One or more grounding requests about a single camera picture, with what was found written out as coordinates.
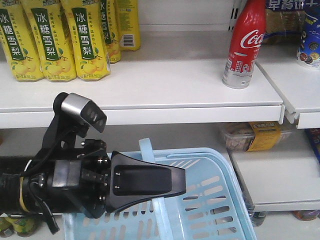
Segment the black cable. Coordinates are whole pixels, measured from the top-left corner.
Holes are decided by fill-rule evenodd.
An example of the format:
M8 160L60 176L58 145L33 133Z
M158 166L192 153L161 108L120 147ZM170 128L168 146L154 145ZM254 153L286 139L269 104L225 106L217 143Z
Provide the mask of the black cable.
M33 200L38 203L38 205L42 211L44 221L48 225L50 232L52 234L56 234L60 230L60 228L56 222L55 216L53 215L53 213L52 213L51 209L49 208L49 206L47 205L47 203L41 197L39 197L38 195L36 195L34 193L31 185L39 185L39 183L36 181L29 182L29 184L28 184L29 192L30 192Z
M62 132L57 140L55 141L55 143L51 146L51 148L48 150L48 152L46 153L46 155L43 157L43 159L41 159L36 165L34 165L32 168L30 168L29 170L27 169L26 171L23 171L20 173L21 177L26 177L26 176L30 176L32 174L36 174L37 171L47 162L47 160L49 159L50 155L53 153L53 151L55 150L56 146L58 144L61 143L61 141L71 132L74 132L77 129L77 127L72 126L70 128L68 128L67 130L65 130L64 132Z

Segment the snack package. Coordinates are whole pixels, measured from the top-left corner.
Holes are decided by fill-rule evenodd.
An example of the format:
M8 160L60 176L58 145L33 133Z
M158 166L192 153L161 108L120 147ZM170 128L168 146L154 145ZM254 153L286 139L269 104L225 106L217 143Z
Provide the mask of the snack package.
M320 5L306 7L301 41L296 53L299 65L320 70Z
M299 220L311 221L319 216L320 210L299 210L293 211L292 213Z
M114 64L121 59L115 0L101 0L101 21L106 49Z
M120 36L120 50L138 50L141 46L138 0L116 0L115 13Z
M20 82L44 78L32 30L20 1L0 1L0 37L6 61Z
M314 155L320 163L320 128L306 128L304 132L308 137Z
M70 32L59 0L22 0L44 76L52 82L77 77Z
M292 133L290 124L276 121L227 122L219 130L226 148L234 152L268 150Z
M99 0L61 0L72 36L76 72L85 81L110 74Z
M308 0L266 0L266 33L264 44L298 43L305 19Z

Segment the yellow rubber band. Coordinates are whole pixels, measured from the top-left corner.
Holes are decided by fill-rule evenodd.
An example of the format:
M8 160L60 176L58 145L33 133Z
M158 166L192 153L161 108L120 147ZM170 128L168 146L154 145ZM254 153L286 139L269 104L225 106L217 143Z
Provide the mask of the yellow rubber band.
M22 186L23 186L24 178L20 177L20 197L19 197L19 203L23 211L29 213L30 211L27 209L25 202L24 202L24 197L22 195Z

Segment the plastic basket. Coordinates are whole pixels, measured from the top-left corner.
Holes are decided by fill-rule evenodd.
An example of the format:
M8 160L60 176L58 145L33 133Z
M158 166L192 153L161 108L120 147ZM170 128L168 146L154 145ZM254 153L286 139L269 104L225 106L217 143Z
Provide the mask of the plastic basket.
M148 138L135 159L186 170L185 194L155 198L99 219L63 215L66 240L256 240L234 171L210 148L152 150Z

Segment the red aluminum bottle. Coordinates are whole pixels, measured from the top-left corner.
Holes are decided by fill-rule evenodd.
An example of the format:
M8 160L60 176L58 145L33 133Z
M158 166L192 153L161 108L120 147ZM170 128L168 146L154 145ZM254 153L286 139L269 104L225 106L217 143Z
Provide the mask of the red aluminum bottle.
M249 86L266 32L265 4L266 0L248 0L235 23L222 79L230 88Z

